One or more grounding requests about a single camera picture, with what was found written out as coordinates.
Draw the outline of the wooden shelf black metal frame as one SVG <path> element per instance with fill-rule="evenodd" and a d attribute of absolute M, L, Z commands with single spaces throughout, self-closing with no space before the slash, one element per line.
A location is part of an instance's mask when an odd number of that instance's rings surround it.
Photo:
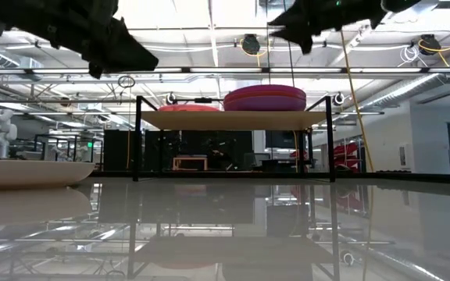
<path fill-rule="evenodd" d="M 312 125 L 325 121 L 327 124 L 327 154 L 329 158 L 330 182 L 336 179 L 334 168 L 334 129 L 332 109 L 329 97 L 320 99 L 326 110 L 314 112 L 312 108 L 305 111 L 143 111 L 141 105 L 149 101 L 143 96 L 136 97 L 134 153 L 140 155 L 139 140 L 141 121 L 144 120 L 164 130 L 293 130 L 303 134 Z"/>

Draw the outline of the magenta opaque plate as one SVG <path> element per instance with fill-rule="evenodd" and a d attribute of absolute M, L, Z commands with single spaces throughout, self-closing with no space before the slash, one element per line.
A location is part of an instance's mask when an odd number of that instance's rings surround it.
<path fill-rule="evenodd" d="M 290 96 L 290 97 L 301 98 L 301 99 L 306 98 L 306 93 L 303 90 L 301 90 L 297 87 L 278 85 L 278 84 L 255 85 L 255 86 L 243 87 L 243 88 L 231 91 L 229 94 L 227 94 L 225 96 L 225 98 L 267 96 L 267 95 Z"/>

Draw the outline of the silver ventilation duct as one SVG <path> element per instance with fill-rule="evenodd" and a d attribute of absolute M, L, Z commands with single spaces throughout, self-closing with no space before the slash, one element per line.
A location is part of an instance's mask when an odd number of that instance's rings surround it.
<path fill-rule="evenodd" d="M 398 104 L 405 99 L 443 86 L 449 81 L 448 72 L 427 73 L 412 80 L 402 80 L 362 101 L 359 109 L 383 108 Z"/>

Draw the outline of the beige plate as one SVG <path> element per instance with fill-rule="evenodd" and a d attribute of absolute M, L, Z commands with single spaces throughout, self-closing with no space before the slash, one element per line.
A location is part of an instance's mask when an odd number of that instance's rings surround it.
<path fill-rule="evenodd" d="M 90 162 L 0 159 L 0 189 L 64 187 L 84 180 L 94 169 Z"/>

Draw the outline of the black aluminium table frame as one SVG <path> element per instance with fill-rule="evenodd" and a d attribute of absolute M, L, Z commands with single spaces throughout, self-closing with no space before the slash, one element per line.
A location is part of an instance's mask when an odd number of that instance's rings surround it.
<path fill-rule="evenodd" d="M 335 182 L 351 180 L 404 180 L 431 183 L 450 183 L 450 174 L 424 173 L 261 173 L 261 172 L 139 172 L 137 178 L 192 178 L 192 179 L 303 179 Z"/>

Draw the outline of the dark monitor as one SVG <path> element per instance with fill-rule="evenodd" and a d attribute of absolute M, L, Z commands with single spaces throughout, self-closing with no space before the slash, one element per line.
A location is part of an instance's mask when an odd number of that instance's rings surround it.
<path fill-rule="evenodd" d="M 266 148 L 295 148 L 295 132 L 294 131 L 265 131 Z"/>

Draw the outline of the black workstation frame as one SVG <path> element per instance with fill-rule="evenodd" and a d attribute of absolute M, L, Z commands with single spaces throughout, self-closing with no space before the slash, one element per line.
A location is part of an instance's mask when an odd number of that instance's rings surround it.
<path fill-rule="evenodd" d="M 37 134 L 34 151 L 41 153 L 41 160 L 54 162 L 90 162 L 95 170 L 104 168 L 104 141 L 98 137 L 81 134 Z"/>

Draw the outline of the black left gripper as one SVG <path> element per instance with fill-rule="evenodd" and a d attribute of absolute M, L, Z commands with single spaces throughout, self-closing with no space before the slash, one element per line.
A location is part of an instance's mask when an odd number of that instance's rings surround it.
<path fill-rule="evenodd" d="M 0 0 L 0 36 L 13 28 L 82 51 L 89 74 L 152 71 L 159 60 L 113 18 L 118 0 Z"/>

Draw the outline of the red bin rack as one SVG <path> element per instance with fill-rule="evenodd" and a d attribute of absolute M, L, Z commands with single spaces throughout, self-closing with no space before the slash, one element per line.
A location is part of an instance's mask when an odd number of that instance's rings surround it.
<path fill-rule="evenodd" d="M 336 169 L 349 170 L 352 173 L 361 172 L 360 146 L 351 141 L 334 147 L 334 164 Z"/>

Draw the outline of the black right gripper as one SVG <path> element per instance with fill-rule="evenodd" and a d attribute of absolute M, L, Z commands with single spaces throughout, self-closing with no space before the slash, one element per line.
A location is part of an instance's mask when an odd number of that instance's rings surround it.
<path fill-rule="evenodd" d="M 303 54 L 312 50 L 313 40 L 310 23 L 323 11 L 327 0 L 295 0 L 274 20 L 268 22 L 269 26 L 280 29 L 273 34 L 286 41 L 297 44 Z M 340 30 L 343 26 L 369 20 L 374 29 L 384 18 L 384 10 L 380 0 L 335 0 L 328 9 L 329 26 Z"/>

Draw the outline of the purple plate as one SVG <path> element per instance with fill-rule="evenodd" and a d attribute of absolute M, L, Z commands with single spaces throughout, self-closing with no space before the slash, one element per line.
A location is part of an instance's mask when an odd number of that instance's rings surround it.
<path fill-rule="evenodd" d="M 225 111 L 302 111 L 305 106 L 306 100 L 286 96 L 255 96 L 223 102 Z"/>

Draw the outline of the black partition wall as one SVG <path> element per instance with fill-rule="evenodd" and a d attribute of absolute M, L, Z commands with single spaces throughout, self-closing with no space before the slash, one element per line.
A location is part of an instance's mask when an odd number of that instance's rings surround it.
<path fill-rule="evenodd" d="M 107 130 L 104 136 L 104 170 L 130 171 L 135 160 L 133 133 Z M 177 156 L 206 156 L 207 171 L 247 169 L 253 153 L 250 131 L 146 130 L 141 135 L 139 169 L 143 172 L 171 171 Z M 203 170 L 201 161 L 184 161 L 181 168 Z"/>

